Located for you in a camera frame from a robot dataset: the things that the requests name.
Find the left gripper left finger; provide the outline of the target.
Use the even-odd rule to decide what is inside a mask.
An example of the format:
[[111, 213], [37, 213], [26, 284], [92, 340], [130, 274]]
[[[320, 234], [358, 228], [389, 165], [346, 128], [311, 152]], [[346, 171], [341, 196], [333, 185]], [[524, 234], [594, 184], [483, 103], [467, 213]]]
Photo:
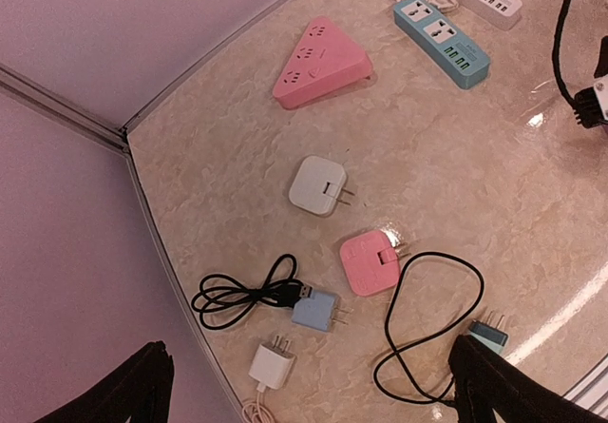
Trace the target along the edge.
[[166, 422], [173, 357], [162, 341], [148, 342], [92, 388], [41, 422]]

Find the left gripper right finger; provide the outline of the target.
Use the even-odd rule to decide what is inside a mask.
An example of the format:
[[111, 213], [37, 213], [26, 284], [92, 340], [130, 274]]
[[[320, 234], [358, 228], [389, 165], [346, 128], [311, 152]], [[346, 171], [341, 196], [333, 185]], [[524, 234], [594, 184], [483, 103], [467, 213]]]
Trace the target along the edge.
[[601, 417], [544, 388], [472, 336], [458, 336], [448, 358], [454, 406], [465, 423], [600, 422]]

